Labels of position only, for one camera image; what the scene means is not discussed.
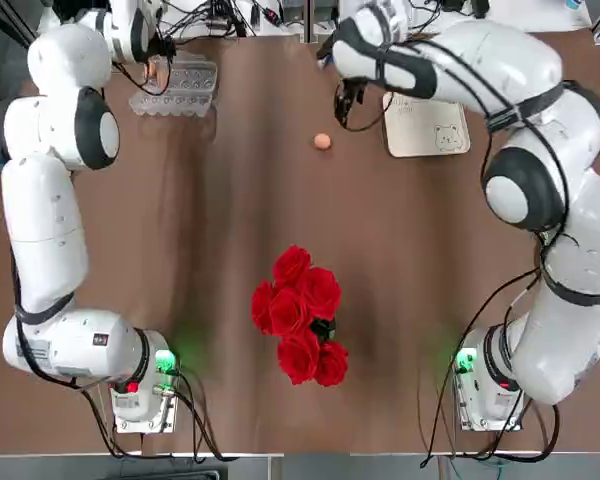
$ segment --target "green light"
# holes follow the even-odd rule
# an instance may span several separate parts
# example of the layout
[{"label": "green light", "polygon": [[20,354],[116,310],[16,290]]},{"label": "green light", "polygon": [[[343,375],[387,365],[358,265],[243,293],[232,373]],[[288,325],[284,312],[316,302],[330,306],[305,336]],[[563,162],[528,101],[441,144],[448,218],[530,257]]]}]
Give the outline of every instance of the green light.
[{"label": "green light", "polygon": [[456,356],[458,373],[473,372],[473,362],[476,361],[478,351],[475,348],[463,348]]},{"label": "green light", "polygon": [[176,366],[176,356],[170,350],[158,350],[156,352],[156,370],[169,372]]}]

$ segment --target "red rose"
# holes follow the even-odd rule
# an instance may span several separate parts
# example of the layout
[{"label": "red rose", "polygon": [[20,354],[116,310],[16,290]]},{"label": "red rose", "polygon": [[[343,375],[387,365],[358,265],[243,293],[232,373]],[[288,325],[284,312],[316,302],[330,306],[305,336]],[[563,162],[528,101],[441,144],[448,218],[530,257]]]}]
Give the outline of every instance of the red rose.
[{"label": "red rose", "polygon": [[340,305],[341,293],[333,273],[324,268],[311,268],[298,285],[311,316],[333,320]]},{"label": "red rose", "polygon": [[253,323],[265,335],[271,335],[271,317],[269,316],[269,304],[273,298],[273,287],[267,281],[262,282],[251,297],[251,318]]},{"label": "red rose", "polygon": [[284,337],[278,344],[278,363],[291,383],[298,385],[311,380],[318,365],[318,338],[309,330]]},{"label": "red rose", "polygon": [[304,272],[309,270],[311,256],[304,248],[291,245],[273,265],[276,285],[295,285]]},{"label": "red rose", "polygon": [[311,319],[302,298],[293,288],[283,288],[269,304],[271,331],[274,335],[288,335],[309,326]]},{"label": "red rose", "polygon": [[347,351],[337,342],[324,342],[320,345],[320,356],[315,378],[323,387],[338,385],[347,373]]}]

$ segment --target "rose bouquet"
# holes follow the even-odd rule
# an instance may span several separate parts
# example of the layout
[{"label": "rose bouquet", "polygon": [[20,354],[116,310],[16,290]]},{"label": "rose bouquet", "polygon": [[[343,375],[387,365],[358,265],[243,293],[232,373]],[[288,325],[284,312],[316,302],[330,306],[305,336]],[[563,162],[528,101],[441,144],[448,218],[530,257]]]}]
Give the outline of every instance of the rose bouquet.
[{"label": "rose bouquet", "polygon": [[280,337],[280,368],[293,385],[312,379],[324,387],[338,385],[348,353],[333,341],[341,295],[335,276],[311,266],[309,253],[292,245],[274,264],[273,278],[253,293],[251,316],[264,335]]}]

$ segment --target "white robot link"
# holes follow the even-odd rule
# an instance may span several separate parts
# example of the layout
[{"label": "white robot link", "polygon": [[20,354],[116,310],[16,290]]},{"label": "white robot link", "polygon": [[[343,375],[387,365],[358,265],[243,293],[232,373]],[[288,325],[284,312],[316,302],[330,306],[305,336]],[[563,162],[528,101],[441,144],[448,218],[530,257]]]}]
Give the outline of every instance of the white robot link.
[{"label": "white robot link", "polygon": [[4,357],[39,376],[110,382],[125,432],[159,431],[167,416],[172,427],[174,399],[161,390],[173,384],[176,365],[162,335],[73,299],[88,258],[71,171],[105,168],[119,148],[117,122],[98,93],[111,75],[107,42],[83,25],[62,25],[33,42],[27,62],[40,95],[0,103],[16,296]]},{"label": "white robot link", "polygon": [[463,428],[501,430],[516,423],[522,391],[555,405],[600,358],[600,99],[564,82],[560,56],[530,35],[481,20],[404,42],[391,4],[363,6],[319,53],[353,85],[339,114],[346,121],[356,89],[373,83],[485,115],[492,131],[509,132],[482,179],[489,207],[552,239],[531,310],[506,330],[471,331],[456,358]]},{"label": "white robot link", "polygon": [[116,63],[140,63],[149,57],[158,33],[157,19],[164,10],[160,0],[113,0],[111,11],[81,10],[74,21],[99,32]]}]

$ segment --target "wooden table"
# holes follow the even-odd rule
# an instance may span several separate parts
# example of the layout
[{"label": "wooden table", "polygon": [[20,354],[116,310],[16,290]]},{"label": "wooden table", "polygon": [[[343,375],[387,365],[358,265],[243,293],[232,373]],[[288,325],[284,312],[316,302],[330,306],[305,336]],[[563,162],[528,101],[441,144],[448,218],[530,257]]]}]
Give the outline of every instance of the wooden table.
[{"label": "wooden table", "polygon": [[[562,54],[565,78],[600,94],[600,48],[590,32],[541,37]],[[466,155],[395,159],[381,125],[360,134],[338,126],[335,75],[317,69],[310,47],[289,38],[190,46],[219,66],[216,110],[206,118],[139,117],[127,104],[129,82],[114,75],[107,88],[122,147],[112,167],[75,181],[91,265],[79,303],[167,336],[202,378],[225,452],[423,452],[418,391],[428,438],[433,375],[441,377],[483,300],[532,265],[529,236],[485,204],[482,119],[467,116]],[[351,124],[374,118],[379,98],[370,90]],[[332,136],[330,151],[312,147],[318,132]],[[350,370],[338,388],[292,387],[276,341],[251,322],[253,289],[292,243],[342,286],[338,338]],[[501,321],[516,293],[499,297],[482,323]],[[11,312],[0,202],[0,454],[104,452],[78,395],[3,361]],[[450,419],[450,398],[446,407]],[[600,364],[561,411],[557,450],[600,451]],[[525,423],[504,447],[541,448],[537,422],[530,415]],[[190,426],[181,409],[176,434],[145,444],[190,451]],[[485,442],[460,435],[457,448]],[[435,450],[450,450],[442,429]]]}]

